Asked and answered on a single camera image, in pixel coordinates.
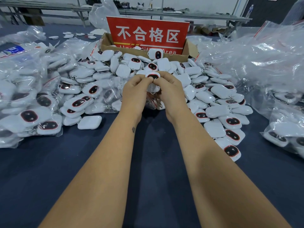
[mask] cardboard box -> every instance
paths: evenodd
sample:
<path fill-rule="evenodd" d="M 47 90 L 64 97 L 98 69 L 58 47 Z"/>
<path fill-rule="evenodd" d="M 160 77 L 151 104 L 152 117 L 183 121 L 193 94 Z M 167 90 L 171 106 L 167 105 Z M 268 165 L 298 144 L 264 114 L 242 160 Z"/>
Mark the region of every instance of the cardboard box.
<path fill-rule="evenodd" d="M 113 50 L 113 40 L 112 36 L 109 33 L 105 33 L 102 36 L 102 42 L 100 45 L 100 50 L 105 51 L 108 49 Z M 138 50 L 138 49 L 132 49 L 132 48 L 122 48 L 122 47 L 115 47 L 114 50 L 119 50 L 123 54 L 130 53 L 136 56 L 143 56 L 146 58 L 149 58 L 148 51 L 147 50 Z M 196 45 L 192 44 L 189 40 L 186 39 L 184 49 L 181 55 L 179 54 L 168 54 L 164 53 L 164 57 L 168 58 L 169 61 L 179 61 L 179 62 L 186 62 L 188 60 L 188 57 L 194 57 L 196 58 L 199 54 L 199 51 L 197 50 Z"/>

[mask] black door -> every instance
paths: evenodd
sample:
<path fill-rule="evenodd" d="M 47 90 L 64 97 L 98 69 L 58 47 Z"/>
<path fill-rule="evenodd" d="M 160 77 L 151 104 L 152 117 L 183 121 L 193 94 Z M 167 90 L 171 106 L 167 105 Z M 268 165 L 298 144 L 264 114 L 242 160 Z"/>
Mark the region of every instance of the black door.
<path fill-rule="evenodd" d="M 251 5 L 254 5 L 250 15 L 250 18 L 253 20 L 243 26 L 260 27 L 266 20 L 280 24 L 296 1 L 297 0 L 249 0 L 243 17 L 246 16 Z"/>

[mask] blue table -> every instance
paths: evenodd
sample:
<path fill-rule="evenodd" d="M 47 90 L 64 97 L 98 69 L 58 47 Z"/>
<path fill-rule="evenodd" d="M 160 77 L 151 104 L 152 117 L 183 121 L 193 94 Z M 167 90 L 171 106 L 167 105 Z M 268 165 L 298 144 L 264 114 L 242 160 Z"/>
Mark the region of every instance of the blue table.
<path fill-rule="evenodd" d="M 25 30 L 5 26 L 0 36 Z M 47 25 L 47 36 L 92 28 Z M 53 45 L 57 40 L 48 40 Z M 0 49 L 9 48 L 6 44 Z M 30 137 L 0 150 L 0 227 L 35 228 L 109 129 L 116 114 L 101 114 L 96 130 L 64 127 L 61 137 Z M 262 138 L 268 120 L 254 112 L 243 126 L 236 163 L 294 228 L 304 227 L 304 160 Z M 136 129 L 124 227 L 200 227 L 173 126 L 165 111 L 145 109 Z"/>

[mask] water bottle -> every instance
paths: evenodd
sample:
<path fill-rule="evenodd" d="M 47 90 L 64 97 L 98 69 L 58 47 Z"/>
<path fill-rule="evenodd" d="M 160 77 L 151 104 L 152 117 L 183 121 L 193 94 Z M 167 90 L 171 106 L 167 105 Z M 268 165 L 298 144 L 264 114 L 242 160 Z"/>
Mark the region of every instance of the water bottle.
<path fill-rule="evenodd" d="M 248 13 L 246 14 L 246 18 L 249 18 L 252 10 L 253 10 L 253 5 L 251 5 L 251 7 L 249 8 Z"/>

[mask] red sign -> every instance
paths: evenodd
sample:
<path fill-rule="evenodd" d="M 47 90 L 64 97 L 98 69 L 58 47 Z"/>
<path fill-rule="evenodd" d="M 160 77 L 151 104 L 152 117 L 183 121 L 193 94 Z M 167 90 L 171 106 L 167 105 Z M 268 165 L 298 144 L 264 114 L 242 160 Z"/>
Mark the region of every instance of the red sign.
<path fill-rule="evenodd" d="M 114 45 L 148 50 L 163 49 L 165 53 L 181 54 L 189 23 L 163 20 L 107 17 Z"/>

